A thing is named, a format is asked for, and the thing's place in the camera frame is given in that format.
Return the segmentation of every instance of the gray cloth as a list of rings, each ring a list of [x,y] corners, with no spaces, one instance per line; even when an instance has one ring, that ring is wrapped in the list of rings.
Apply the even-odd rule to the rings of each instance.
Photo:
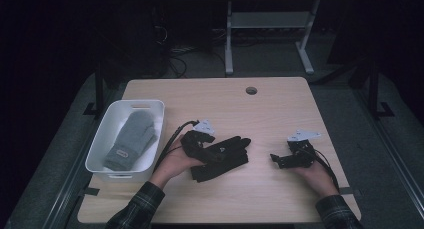
[[[154,135],[153,119],[148,112],[131,113],[106,155],[104,166],[113,171],[130,171]]]

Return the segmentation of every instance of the wrist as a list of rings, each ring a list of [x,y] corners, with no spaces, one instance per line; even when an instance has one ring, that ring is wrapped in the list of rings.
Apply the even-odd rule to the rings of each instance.
[[[325,198],[325,197],[329,197],[329,196],[335,196],[335,195],[340,195],[339,192],[337,191],[336,188],[329,188],[327,190],[324,191],[320,191],[318,192],[319,198]]]
[[[171,178],[172,177],[167,176],[166,173],[161,173],[158,168],[158,170],[152,174],[149,181],[163,190]]]

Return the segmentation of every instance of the flannel shirt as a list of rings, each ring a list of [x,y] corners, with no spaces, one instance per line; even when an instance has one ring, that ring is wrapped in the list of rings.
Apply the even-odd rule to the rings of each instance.
[[[363,228],[340,195],[325,197],[318,201],[315,207],[327,229]]]
[[[146,182],[128,205],[115,214],[106,224],[107,229],[147,229],[165,193],[154,184]],[[316,209],[327,229],[362,228],[355,214],[342,196],[321,199]]]
[[[150,221],[164,197],[160,188],[147,181],[128,205],[107,222],[106,228],[150,228]]]

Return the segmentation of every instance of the hand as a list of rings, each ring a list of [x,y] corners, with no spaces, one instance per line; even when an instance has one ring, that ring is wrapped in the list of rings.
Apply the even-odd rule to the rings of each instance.
[[[312,187],[316,193],[318,193],[320,199],[339,194],[336,187],[334,186],[333,180],[328,175],[325,168],[317,161],[314,161],[314,163],[309,168],[296,167],[290,168],[288,170],[302,176],[309,184],[309,186]]]
[[[165,187],[166,183],[171,178],[178,176],[188,168],[204,165],[203,162],[186,155],[181,145],[182,137],[183,135],[180,135],[174,141],[174,143],[171,144],[168,150],[168,154],[165,156],[149,180],[151,183],[155,184],[161,189]]]

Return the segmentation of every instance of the wooden table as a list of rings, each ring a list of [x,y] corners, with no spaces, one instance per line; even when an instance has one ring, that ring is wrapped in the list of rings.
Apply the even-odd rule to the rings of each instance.
[[[257,89],[255,95],[246,88]],[[153,223],[318,222],[317,196],[297,175],[281,170],[270,153],[290,155],[287,137],[297,129],[320,132],[312,145],[329,160],[340,187],[349,187],[309,86],[303,78],[219,78],[135,80],[123,99],[159,99],[165,104],[168,140],[190,120],[208,119],[215,142],[239,135],[252,139],[249,163],[213,180],[197,183],[190,171],[173,178]],[[93,176],[78,219],[106,222],[126,206],[143,183],[106,183]],[[344,195],[360,218],[352,194]]]

